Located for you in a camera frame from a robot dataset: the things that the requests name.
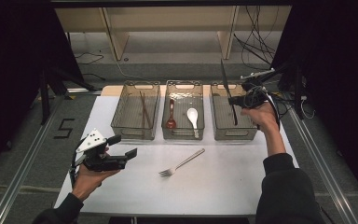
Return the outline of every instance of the black tool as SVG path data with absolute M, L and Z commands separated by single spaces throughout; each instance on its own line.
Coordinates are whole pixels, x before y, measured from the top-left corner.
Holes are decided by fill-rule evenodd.
M 234 125 L 237 126 L 238 125 L 237 113 L 235 113 L 234 104 L 232 104 L 230 102 L 230 99 L 232 99 L 232 96 L 231 96 L 231 93 L 229 92 L 228 82 L 227 82 L 227 77 L 226 77 L 226 71 L 225 71 L 225 67 L 223 66 L 223 60 L 220 61 L 220 64 L 222 66 L 223 86 L 225 87 L 225 89 L 227 91 L 228 102 L 231 105 L 232 115 L 233 115 L 233 118 L 234 118 Z
M 72 158 L 72 165 L 69 171 L 71 177 L 72 187 L 76 182 L 76 167 L 80 164 L 84 164 L 89 170 L 94 172 L 123 170 L 126 167 L 127 161 L 136 157 L 137 148 L 128 151 L 124 156 L 110 156 L 106 153 L 106 146 L 112 146 L 113 144 L 121 141 L 121 135 L 115 135 L 108 139 L 94 129 L 87 137 L 83 138 Z M 83 155 L 77 160 L 76 153 L 83 152 Z
M 231 105 L 231 109 L 233 111 L 235 125 L 238 124 L 238 119 L 237 119 L 237 115 L 235 114 L 234 105 L 238 105 L 241 108 L 256 108 L 258 106 L 261 106 L 265 102 L 269 102 L 272 105 L 272 108 L 274 109 L 275 119 L 278 123 L 278 126 L 280 127 L 278 111 L 275 108 L 275 105 L 268 97 L 268 92 L 266 88 L 263 86 L 263 82 L 261 81 L 263 80 L 261 79 L 262 77 L 259 75 L 246 77 L 245 78 L 246 80 L 241 84 L 242 88 L 246 91 L 245 95 L 231 96 L 228 88 L 228 81 L 226 77 L 225 68 L 223 65 L 223 60 L 221 60 L 220 63 L 222 66 L 223 86 L 227 91 L 228 103 Z M 263 72 L 260 73 L 260 75 L 265 75 L 267 73 L 269 72 Z

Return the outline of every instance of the white tabletop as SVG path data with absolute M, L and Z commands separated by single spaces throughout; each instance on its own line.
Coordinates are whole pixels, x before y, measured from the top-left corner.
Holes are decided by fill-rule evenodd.
M 254 215 L 265 176 L 262 161 L 267 157 L 267 148 L 264 135 L 257 132 L 253 141 L 215 141 L 210 101 L 205 97 L 203 139 L 164 140 L 161 130 L 163 100 L 161 97 L 155 140 L 123 140 L 112 145 L 108 151 L 110 155 L 124 155 L 136 147 L 138 155 L 128 161 L 125 170 L 107 178 L 84 202 L 81 212 L 134 217 Z M 110 125 L 117 103 L 117 96 L 97 97 L 83 137 L 94 128 L 104 137 L 113 136 Z M 281 134 L 287 152 L 298 167 L 283 127 Z M 205 148 L 205 152 L 181 167 L 175 175 L 159 176 L 158 172 L 178 164 L 201 148 Z M 68 175 L 55 206 L 60 205 L 71 191 Z

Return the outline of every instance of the transparent bin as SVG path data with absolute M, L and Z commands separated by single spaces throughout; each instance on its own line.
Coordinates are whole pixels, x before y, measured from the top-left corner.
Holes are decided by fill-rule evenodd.
M 228 82 L 231 96 L 244 95 L 246 91 L 240 82 Z M 238 125 L 234 125 L 234 115 L 228 103 L 227 91 L 223 82 L 213 82 L 211 85 L 211 110 L 213 120 L 214 140 L 253 140 L 257 133 L 249 116 L 241 115 L 241 107 L 234 105 Z
M 122 139 L 153 140 L 159 107 L 159 82 L 126 81 L 111 126 Z
M 173 129 L 166 126 L 170 118 L 171 99 L 173 99 L 173 119 L 176 122 L 176 128 Z M 191 107 L 198 112 L 196 130 L 193 129 L 193 125 L 187 117 L 187 110 Z M 205 123 L 201 81 L 167 81 L 161 128 L 164 139 L 202 140 Z

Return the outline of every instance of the silver fork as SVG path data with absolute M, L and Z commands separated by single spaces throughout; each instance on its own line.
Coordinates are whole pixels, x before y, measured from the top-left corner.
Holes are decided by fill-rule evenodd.
M 205 149 L 200 149 L 198 150 L 196 153 L 194 153 L 192 156 L 190 156 L 189 158 L 185 159 L 184 161 L 182 161 L 181 163 L 179 163 L 179 165 L 177 165 L 176 167 L 172 167 L 168 170 L 165 171 L 161 171 L 159 172 L 159 174 L 161 175 L 161 177 L 165 177 L 165 176 L 171 176 L 175 173 L 176 169 L 178 169 L 179 167 L 185 165 L 188 161 L 193 160 L 194 158 L 198 157 L 200 154 L 202 154 L 202 152 L 204 152 Z

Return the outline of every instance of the spoon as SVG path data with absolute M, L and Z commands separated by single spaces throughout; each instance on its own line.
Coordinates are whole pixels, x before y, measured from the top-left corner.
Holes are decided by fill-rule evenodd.
M 173 119 L 173 99 L 170 100 L 170 118 L 167 120 L 165 126 L 168 129 L 176 128 L 176 121 Z
M 195 108 L 189 108 L 187 110 L 187 117 L 193 124 L 194 136 L 196 138 L 199 138 L 199 130 L 197 130 L 197 118 L 199 117 L 199 113 L 197 112 L 197 110 Z

